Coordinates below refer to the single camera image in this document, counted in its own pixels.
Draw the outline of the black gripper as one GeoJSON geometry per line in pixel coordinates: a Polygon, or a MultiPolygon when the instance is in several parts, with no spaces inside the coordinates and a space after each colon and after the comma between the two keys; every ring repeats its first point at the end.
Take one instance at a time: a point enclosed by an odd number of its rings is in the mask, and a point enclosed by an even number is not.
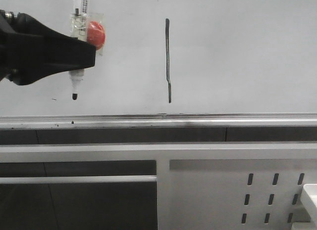
{"type": "Polygon", "coordinates": [[[78,43],[34,17],[0,10],[0,81],[25,86],[42,78],[95,65],[96,47],[78,43]]]}

